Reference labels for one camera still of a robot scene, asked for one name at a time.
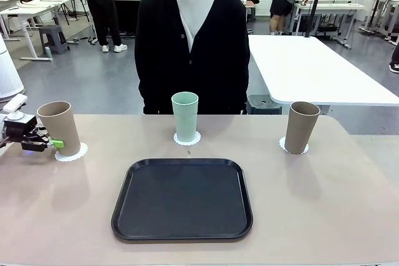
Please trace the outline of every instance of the cup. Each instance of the cup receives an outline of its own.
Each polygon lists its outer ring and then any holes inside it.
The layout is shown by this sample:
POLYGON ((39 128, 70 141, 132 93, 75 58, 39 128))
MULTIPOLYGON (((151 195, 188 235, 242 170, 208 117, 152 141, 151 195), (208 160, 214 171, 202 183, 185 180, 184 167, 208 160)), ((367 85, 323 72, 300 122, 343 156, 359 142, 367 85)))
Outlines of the cup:
POLYGON ((62 156, 73 156, 80 151, 80 140, 70 103, 59 101, 45 104, 37 110, 37 115, 51 139, 64 142, 64 148, 58 149, 62 156))
POLYGON ((198 96, 195 93, 181 92, 172 96, 177 139, 189 143, 195 139, 198 114, 198 96))
POLYGON ((302 154, 320 115, 320 108, 308 102, 295 102, 291 105, 286 134, 286 150, 292 154, 302 154))

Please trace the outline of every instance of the sleeve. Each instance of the sleeve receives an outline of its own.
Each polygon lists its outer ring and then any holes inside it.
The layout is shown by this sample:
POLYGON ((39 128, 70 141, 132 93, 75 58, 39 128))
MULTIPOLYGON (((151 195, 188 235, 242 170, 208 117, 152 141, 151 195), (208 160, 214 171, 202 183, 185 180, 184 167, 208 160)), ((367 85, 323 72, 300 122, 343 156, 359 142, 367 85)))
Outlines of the sleeve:
POLYGON ((138 22, 135 38, 135 62, 140 84, 138 89, 144 100, 144 114, 154 115, 159 112, 160 79, 157 75, 156 62, 152 59, 153 49, 156 49, 152 31, 153 16, 151 7, 142 0, 138 10, 138 22))
POLYGON ((234 42, 234 62, 235 70, 231 72, 233 84, 235 86, 234 95, 232 99, 234 102, 231 104, 232 108, 243 110, 247 102, 247 89, 249 83, 249 59, 251 58, 251 51, 249 50, 249 39, 247 32, 246 21, 246 8, 240 3, 240 8, 236 14, 238 19, 237 26, 237 39, 234 42))

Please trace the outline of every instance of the green cup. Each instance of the green cup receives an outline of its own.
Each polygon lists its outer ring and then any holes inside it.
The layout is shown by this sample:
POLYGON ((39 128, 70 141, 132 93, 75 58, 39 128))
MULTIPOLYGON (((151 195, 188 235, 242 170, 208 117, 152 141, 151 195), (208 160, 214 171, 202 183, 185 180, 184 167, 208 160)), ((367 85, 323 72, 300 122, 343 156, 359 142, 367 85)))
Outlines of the green cup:
POLYGON ((172 97, 177 139, 189 143, 195 139, 198 114, 198 96, 195 93, 181 92, 172 97))

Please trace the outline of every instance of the black cardigan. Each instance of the black cardigan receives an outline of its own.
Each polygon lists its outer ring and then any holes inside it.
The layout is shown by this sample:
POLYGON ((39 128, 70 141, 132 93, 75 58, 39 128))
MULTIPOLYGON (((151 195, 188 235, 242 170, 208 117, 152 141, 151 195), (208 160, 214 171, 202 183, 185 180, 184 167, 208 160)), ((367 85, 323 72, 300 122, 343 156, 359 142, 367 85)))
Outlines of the black cardigan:
POLYGON ((142 0, 135 60, 145 114, 173 114, 178 92, 199 96, 199 114, 245 108, 250 58, 240 0, 214 0, 191 50, 176 0, 142 0))

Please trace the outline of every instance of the plastic stool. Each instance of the plastic stool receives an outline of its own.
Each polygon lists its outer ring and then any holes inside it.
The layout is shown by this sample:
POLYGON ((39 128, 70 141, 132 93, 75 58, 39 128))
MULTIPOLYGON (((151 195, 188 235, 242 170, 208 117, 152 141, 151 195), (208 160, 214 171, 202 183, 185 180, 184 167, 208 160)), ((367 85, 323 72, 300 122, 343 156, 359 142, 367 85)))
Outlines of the plastic stool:
POLYGON ((273 102, 269 95, 250 95, 247 101, 249 115, 281 115, 282 106, 273 102))
POLYGON ((39 28, 40 40, 42 41, 43 53, 45 48, 50 47, 51 53, 63 54, 69 49, 67 40, 60 25, 46 25, 39 28), (47 43, 44 43, 43 35, 47 36, 47 43))

